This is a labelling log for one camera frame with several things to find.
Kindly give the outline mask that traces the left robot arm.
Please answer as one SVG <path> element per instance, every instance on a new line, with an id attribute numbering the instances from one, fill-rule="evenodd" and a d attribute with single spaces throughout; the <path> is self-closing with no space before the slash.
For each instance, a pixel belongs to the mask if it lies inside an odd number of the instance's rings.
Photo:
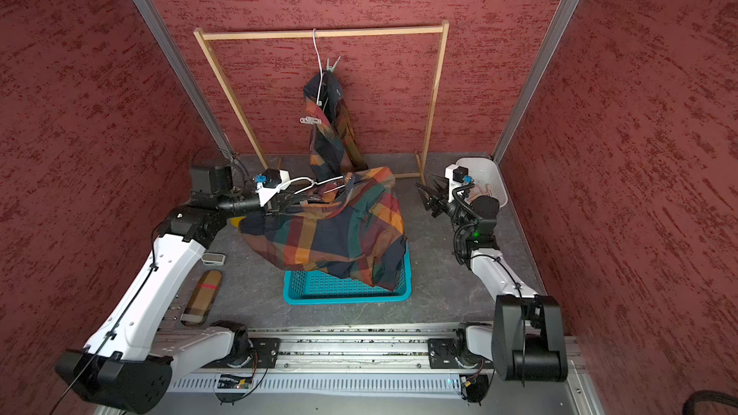
<path id="1" fill-rule="evenodd" d="M 212 362 L 256 370 L 259 356 L 246 328 L 227 322 L 203 332 L 180 330 L 178 340 L 155 348 L 161 320 L 192 267 L 215 236 L 236 217 L 262 217 L 292 184 L 288 171 L 267 169 L 256 189 L 237 189 L 227 163 L 194 165 L 186 203 L 153 230 L 151 252 L 128 290 L 80 351 L 63 353 L 55 371 L 83 401 L 144 414 L 172 382 Z"/>

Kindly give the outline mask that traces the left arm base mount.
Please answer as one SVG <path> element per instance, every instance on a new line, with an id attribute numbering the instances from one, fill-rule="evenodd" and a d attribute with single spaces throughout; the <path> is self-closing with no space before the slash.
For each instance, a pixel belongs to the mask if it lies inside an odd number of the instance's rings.
<path id="1" fill-rule="evenodd" d="M 281 344 L 282 340 L 276 337 L 249 338 L 244 349 L 213 361 L 208 367 L 229 370 L 273 369 L 277 365 Z"/>

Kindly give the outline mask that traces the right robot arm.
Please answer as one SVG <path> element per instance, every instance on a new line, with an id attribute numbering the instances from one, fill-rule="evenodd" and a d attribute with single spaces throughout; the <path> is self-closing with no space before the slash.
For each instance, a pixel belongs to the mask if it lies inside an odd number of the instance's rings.
<path id="1" fill-rule="evenodd" d="M 491 361 L 509 382 L 564 382 L 569 364 L 560 305 L 529 287 L 505 261 L 495 234 L 502 204 L 489 195 L 472 196 L 473 187 L 469 176 L 459 183 L 416 186 L 426 211 L 450 217 L 455 260 L 494 300 L 490 326 L 465 327 L 465 351 Z"/>

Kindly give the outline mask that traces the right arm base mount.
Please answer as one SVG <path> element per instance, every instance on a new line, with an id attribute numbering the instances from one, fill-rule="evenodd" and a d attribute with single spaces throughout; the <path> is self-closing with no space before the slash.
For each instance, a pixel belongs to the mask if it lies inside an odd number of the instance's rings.
<path id="1" fill-rule="evenodd" d="M 434 370 L 478 371 L 489 368 L 492 362 L 469 352 L 458 338 L 431 338 L 428 340 L 430 368 Z"/>

